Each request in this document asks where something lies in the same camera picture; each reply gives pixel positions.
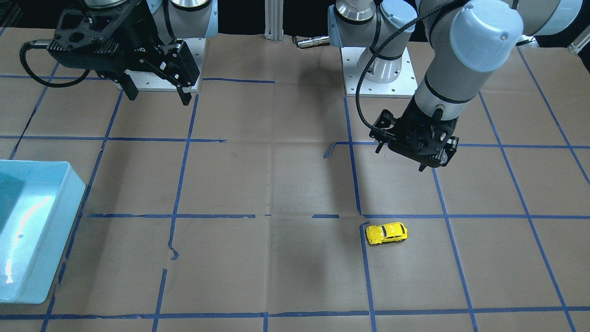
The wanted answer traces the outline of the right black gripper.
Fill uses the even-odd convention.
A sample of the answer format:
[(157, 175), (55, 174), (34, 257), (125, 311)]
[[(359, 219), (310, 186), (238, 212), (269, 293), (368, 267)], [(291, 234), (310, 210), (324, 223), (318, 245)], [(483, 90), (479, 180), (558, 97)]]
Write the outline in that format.
[[(61, 13), (49, 54), (72, 69), (94, 70), (121, 85), (134, 101), (139, 90), (124, 71), (140, 48), (159, 51), (165, 42), (146, 0), (76, 0)], [(178, 86), (184, 106), (192, 100), (190, 86)]]

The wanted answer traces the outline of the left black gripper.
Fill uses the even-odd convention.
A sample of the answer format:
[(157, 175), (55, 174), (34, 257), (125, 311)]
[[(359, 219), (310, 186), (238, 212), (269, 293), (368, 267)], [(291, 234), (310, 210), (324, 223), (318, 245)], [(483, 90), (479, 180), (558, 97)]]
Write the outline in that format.
[(419, 172), (428, 166), (446, 166), (459, 144), (453, 136), (458, 120), (442, 120), (443, 115), (444, 107), (435, 107), (433, 116), (426, 115), (415, 100), (410, 100), (400, 118), (384, 109), (369, 134), (378, 142), (375, 153), (386, 144), (394, 153), (419, 162)]

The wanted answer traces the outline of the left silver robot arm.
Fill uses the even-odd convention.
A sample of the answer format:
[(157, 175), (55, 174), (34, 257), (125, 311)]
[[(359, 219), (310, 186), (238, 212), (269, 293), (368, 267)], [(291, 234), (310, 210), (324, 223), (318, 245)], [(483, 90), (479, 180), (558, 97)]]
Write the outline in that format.
[[(457, 151), (457, 120), (523, 36), (554, 35), (571, 25), (580, 0), (337, 0), (327, 11), (330, 44), (363, 48), (354, 67), (357, 112), (380, 153), (419, 163), (419, 170), (446, 166)], [(434, 59), (404, 113), (383, 110), (373, 124), (360, 107), (365, 81), (389, 84), (402, 72), (403, 53), (422, 22)]]

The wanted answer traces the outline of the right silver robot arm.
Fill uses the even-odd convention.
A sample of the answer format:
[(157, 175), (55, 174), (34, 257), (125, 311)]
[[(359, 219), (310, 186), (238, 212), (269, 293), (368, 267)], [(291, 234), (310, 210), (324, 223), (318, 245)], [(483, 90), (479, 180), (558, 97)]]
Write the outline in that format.
[(65, 67), (115, 82), (130, 100), (139, 92), (134, 71), (167, 81), (189, 105), (200, 70), (187, 40), (217, 31), (215, 0), (83, 0), (63, 11), (47, 50)]

